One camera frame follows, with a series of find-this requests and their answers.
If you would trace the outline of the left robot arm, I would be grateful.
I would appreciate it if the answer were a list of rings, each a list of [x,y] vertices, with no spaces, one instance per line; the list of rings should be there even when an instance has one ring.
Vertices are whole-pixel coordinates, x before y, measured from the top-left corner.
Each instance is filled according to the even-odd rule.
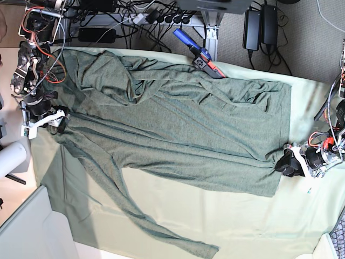
[[[344,50],[340,57],[340,73],[314,121],[321,117],[329,130],[311,133],[303,144],[286,144],[283,157],[275,165],[277,172],[290,178],[317,179],[344,162]]]

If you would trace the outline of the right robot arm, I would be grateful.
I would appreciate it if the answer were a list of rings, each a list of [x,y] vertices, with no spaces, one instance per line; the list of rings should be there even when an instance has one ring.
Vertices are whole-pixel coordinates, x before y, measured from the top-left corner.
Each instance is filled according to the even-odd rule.
[[[40,127],[62,133],[70,118],[67,107],[51,103],[57,99],[57,91],[46,91],[43,86],[45,80],[51,84],[62,83],[52,73],[56,65],[62,64],[61,55],[54,56],[50,46],[58,30],[64,29],[61,20],[65,4],[65,1],[27,1],[18,30],[24,41],[19,46],[18,64],[10,88],[22,111],[21,135],[28,139],[36,138]]]

